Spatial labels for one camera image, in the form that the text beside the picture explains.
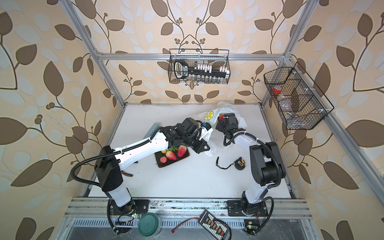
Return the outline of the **yellow fake lemon with leaves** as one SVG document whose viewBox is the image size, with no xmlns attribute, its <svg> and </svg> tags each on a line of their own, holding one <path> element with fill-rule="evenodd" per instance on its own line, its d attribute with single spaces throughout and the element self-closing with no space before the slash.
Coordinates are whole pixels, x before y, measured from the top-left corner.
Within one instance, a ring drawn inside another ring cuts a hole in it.
<svg viewBox="0 0 384 240">
<path fill-rule="evenodd" d="M 168 151 L 171 151 L 171 152 L 177 152 L 178 151 L 178 147 L 172 147 L 170 149 L 167 149 L 167 150 L 164 150 L 162 151 L 163 154 L 166 154 Z"/>
</svg>

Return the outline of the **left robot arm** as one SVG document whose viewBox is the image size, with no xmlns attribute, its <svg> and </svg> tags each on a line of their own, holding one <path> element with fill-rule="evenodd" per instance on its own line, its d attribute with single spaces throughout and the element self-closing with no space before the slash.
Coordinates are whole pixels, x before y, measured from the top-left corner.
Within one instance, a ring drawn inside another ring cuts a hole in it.
<svg viewBox="0 0 384 240">
<path fill-rule="evenodd" d="M 134 144 L 116 149 L 107 146 L 105 154 L 74 165 L 70 176 L 77 182 L 100 187 L 110 200 L 115 201 L 117 207 L 126 207 L 132 205 L 133 200 L 124 184 L 122 170 L 149 155 L 172 147 L 190 147 L 197 154 L 209 151 L 208 140 L 212 131 L 211 124 L 186 118 L 175 126 L 158 127 L 148 138 Z M 79 167 L 92 161 L 96 161 L 94 170 L 98 182 L 79 178 L 75 174 Z"/>
</svg>

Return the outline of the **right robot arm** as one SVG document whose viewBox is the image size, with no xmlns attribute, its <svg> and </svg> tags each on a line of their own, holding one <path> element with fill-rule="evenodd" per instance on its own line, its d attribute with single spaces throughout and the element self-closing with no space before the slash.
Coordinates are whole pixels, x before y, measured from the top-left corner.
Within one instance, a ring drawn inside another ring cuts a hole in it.
<svg viewBox="0 0 384 240">
<path fill-rule="evenodd" d="M 253 216 L 267 200 L 270 189 L 280 185 L 286 177 L 283 160 L 275 142 L 263 142 L 256 136 L 239 128 L 234 113 L 220 114 L 217 118 L 216 130 L 224 134 L 223 145 L 236 144 L 250 154 L 250 168 L 254 181 L 242 193 L 241 211 L 245 216 Z"/>
</svg>

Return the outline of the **white plastic bag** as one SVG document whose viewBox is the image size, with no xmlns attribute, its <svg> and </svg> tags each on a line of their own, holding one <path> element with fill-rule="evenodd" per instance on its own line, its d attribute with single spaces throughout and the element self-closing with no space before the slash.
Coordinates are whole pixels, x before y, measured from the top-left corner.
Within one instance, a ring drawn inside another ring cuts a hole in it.
<svg viewBox="0 0 384 240">
<path fill-rule="evenodd" d="M 234 140 L 230 142 L 236 132 L 245 131 L 247 123 L 240 115 L 236 107 L 227 102 L 219 102 L 212 110 L 206 110 L 193 116 L 196 121 L 208 123 L 213 131 L 224 134 L 223 146 L 227 147 Z"/>
</svg>

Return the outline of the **small red fake strawberry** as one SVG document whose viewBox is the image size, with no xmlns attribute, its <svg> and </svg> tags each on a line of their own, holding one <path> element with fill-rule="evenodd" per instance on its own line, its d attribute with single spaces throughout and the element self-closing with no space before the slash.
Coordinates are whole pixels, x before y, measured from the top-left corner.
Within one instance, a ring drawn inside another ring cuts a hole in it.
<svg viewBox="0 0 384 240">
<path fill-rule="evenodd" d="M 175 155 L 174 152 L 171 152 L 171 151 L 168 151 L 166 153 L 166 157 L 171 160 L 171 161 L 176 161 L 177 160 L 177 156 Z"/>
</svg>

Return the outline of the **pink fake peach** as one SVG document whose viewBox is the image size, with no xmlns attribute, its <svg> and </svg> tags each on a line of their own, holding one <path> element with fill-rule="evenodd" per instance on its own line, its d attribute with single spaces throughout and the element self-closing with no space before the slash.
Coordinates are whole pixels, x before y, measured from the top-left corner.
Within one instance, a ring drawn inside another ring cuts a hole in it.
<svg viewBox="0 0 384 240">
<path fill-rule="evenodd" d="M 167 162 L 167 160 L 168 160 L 167 157 L 161 157 L 161 158 L 160 158 L 160 162 L 161 162 L 162 164 L 165 164 L 165 163 Z"/>
</svg>

